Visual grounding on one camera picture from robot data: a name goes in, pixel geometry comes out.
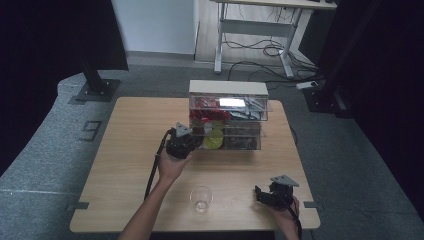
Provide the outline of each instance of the gray carpet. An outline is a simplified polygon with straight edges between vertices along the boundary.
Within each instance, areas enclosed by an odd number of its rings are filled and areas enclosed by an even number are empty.
[[[234,72],[231,80],[272,79],[263,73],[250,75],[255,68],[243,70]],[[206,65],[130,65],[129,72],[100,74],[122,81],[112,101],[68,104],[85,79],[79,74],[63,80],[51,112],[1,177],[0,239],[116,239],[116,233],[72,233],[73,212],[67,210],[79,199],[116,99],[187,97],[189,80],[226,80],[228,70],[214,75]],[[424,239],[422,220],[354,120],[309,112],[303,95],[293,87],[280,85],[269,92],[271,99],[283,103],[296,132],[299,155],[318,203],[321,226],[305,230],[304,239]],[[87,121],[100,122],[94,138],[92,131],[84,131]],[[195,238],[245,238],[232,234]],[[153,237],[187,239],[189,235]]]

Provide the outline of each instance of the desk leg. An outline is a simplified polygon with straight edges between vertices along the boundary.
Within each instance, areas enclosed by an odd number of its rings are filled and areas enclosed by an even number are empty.
[[[291,70],[291,67],[290,67],[290,61],[287,55],[290,51],[290,46],[293,42],[294,34],[296,33],[296,29],[299,24],[299,19],[301,15],[302,15],[302,9],[301,8],[296,9],[295,20],[292,23],[289,36],[287,37],[286,46],[284,47],[284,50],[279,51],[280,59],[281,59],[281,62],[283,63],[284,71],[286,72],[286,75],[288,78],[294,78],[293,71]]]
[[[218,46],[215,50],[215,74],[221,74],[221,64],[222,64],[222,31],[224,24],[224,13],[225,13],[225,3],[221,3],[221,16],[219,18],[219,29],[218,29]]]

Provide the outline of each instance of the white wall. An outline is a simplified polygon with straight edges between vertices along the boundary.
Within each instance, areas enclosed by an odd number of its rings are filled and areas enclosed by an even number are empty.
[[[126,51],[194,54],[198,0],[112,0]]]

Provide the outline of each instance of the light wood tabletop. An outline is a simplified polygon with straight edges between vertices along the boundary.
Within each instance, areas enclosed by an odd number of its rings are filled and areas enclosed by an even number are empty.
[[[305,208],[312,194],[287,118],[279,101],[270,101],[262,124],[262,149],[255,151],[195,150],[193,159],[167,193],[154,231],[243,231],[276,229],[274,219],[254,194],[268,192],[270,178],[287,175],[300,186],[300,220],[305,229],[320,225],[315,208]],[[80,197],[87,209],[76,209],[73,232],[120,232],[143,202],[154,154],[165,132],[176,122],[188,125],[185,98],[122,97],[116,102]],[[213,202],[206,213],[195,212],[190,192],[208,186]]]
[[[335,10],[337,4],[334,2],[326,3],[324,0],[314,2],[309,0],[210,0],[217,3],[228,4],[246,4],[246,5],[260,5],[260,6],[273,6],[273,7],[288,7],[288,8],[303,8],[303,9],[322,9],[322,10]]]

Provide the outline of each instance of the black camera device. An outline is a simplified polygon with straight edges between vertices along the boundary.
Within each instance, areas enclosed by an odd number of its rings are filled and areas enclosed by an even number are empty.
[[[298,187],[295,181],[286,175],[271,178],[270,193],[262,192],[255,186],[256,200],[276,209],[284,210],[293,203],[293,186]]]
[[[192,129],[177,123],[171,130],[171,138],[166,143],[166,152],[177,159],[186,159],[196,148],[196,140],[191,136]]]

